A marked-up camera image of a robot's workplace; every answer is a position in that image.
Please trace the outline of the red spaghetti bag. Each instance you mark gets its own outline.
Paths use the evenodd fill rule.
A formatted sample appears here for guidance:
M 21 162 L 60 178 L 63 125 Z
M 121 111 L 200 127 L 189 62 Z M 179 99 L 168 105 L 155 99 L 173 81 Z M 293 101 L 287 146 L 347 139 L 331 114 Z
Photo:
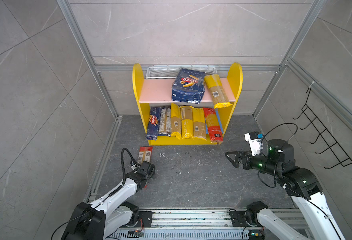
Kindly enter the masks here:
M 223 142 L 223 134 L 215 109 L 204 108 L 204 114 L 211 142 L 221 144 Z
M 153 147 L 140 147 L 139 156 L 137 160 L 139 165 L 141 165 L 143 161 L 150 162 L 152 150 L 153 150 Z M 144 176 L 141 176 L 141 175 L 139 176 L 141 177 L 141 179 L 138 186 L 140 189 L 145 188 L 147 185 L 148 179 L 145 178 Z

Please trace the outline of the blue Barilla spaghetti box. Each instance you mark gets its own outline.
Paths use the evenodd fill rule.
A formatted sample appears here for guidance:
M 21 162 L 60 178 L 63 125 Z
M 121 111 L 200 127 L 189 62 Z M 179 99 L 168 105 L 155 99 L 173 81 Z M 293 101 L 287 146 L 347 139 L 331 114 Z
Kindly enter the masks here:
M 158 137 L 162 107 L 150 107 L 146 139 L 156 141 Z

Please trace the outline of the clear spaghetti bag white label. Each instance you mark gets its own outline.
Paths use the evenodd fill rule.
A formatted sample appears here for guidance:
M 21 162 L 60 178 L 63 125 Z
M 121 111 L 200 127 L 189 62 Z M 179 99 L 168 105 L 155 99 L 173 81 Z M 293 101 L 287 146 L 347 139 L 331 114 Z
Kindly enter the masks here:
M 164 106 L 160 112 L 160 122 L 158 136 L 170 137 L 171 125 L 170 125 L 170 106 Z

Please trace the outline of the yellow top spaghetti bag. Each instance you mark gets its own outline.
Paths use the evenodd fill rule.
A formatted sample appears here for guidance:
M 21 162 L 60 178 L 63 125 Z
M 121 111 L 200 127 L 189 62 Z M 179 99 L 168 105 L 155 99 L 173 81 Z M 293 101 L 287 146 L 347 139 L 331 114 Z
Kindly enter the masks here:
M 224 90 L 219 75 L 207 75 L 204 80 L 212 96 L 215 109 L 227 108 L 232 105 Z
M 207 140 L 205 114 L 202 108 L 193 108 L 193 126 L 194 138 L 198 140 Z

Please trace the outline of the yellow Pastatime spaghetti bag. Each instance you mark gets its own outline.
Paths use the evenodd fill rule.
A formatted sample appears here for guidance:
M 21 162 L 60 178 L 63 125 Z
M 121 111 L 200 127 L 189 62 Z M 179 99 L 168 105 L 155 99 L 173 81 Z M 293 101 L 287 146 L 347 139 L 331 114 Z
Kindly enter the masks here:
M 182 106 L 181 107 L 182 117 L 182 139 L 193 138 L 193 107 Z

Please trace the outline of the blue Barilla rigatoni box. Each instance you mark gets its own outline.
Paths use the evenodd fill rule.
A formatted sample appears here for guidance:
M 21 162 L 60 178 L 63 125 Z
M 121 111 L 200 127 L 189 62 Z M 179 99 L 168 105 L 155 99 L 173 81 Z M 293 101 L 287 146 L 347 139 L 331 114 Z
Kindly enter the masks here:
M 199 104 L 205 94 L 206 73 L 181 69 L 171 88 L 174 102 Z

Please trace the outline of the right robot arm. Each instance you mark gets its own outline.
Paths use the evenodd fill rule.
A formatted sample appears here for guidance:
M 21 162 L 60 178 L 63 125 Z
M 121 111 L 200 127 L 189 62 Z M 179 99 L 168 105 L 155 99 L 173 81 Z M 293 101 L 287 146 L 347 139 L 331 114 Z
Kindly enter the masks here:
M 262 152 L 262 141 L 249 141 L 251 151 L 225 153 L 235 168 L 258 171 L 273 177 L 273 186 L 281 186 L 299 208 L 315 240 L 345 240 L 326 201 L 323 189 L 315 174 L 296 166 L 294 147 L 288 141 L 273 139 L 267 142 L 267 155 Z M 251 226 L 263 226 L 281 240 L 309 240 L 258 201 L 247 206 L 246 220 Z

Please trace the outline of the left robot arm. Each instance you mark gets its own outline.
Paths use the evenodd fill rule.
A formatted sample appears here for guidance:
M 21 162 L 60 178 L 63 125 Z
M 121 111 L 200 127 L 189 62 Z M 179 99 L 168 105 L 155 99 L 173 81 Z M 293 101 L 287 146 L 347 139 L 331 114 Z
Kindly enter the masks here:
M 61 224 L 51 235 L 65 226 L 62 240 L 104 240 L 121 226 L 133 227 L 139 221 L 138 206 L 127 200 L 144 189 L 155 175 L 155 165 L 138 163 L 127 148 L 121 150 L 122 181 L 99 199 L 79 203 L 70 220 Z

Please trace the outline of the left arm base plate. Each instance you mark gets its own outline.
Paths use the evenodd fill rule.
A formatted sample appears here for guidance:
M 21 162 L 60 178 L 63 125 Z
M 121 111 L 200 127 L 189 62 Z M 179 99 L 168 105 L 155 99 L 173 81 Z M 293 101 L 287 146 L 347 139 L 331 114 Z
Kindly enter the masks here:
M 144 228 L 150 228 L 153 220 L 153 214 L 154 212 L 151 211 L 134 212 L 129 222 L 125 225 L 122 224 L 123 222 L 121 222 L 121 224 L 118 223 L 118 226 L 121 228 L 141 228 L 141 225 L 143 225 Z

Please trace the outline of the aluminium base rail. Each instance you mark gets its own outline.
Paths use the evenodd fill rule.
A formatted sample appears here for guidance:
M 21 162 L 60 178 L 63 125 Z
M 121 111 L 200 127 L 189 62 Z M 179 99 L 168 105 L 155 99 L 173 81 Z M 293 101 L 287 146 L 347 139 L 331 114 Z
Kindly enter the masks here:
M 105 240 L 264 240 L 274 236 L 266 227 L 233 227 L 229 210 L 144 210 L 154 212 L 150 228 L 118 228 Z M 298 233 L 314 239 L 297 209 L 272 212 Z

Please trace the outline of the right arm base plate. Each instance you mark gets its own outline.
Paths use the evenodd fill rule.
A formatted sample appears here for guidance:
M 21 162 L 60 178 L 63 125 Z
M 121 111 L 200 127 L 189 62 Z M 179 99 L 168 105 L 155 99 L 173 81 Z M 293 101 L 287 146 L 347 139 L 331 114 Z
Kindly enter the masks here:
M 230 209 L 228 211 L 233 227 L 261 227 L 262 225 L 257 220 L 257 214 L 246 210 L 237 211 Z

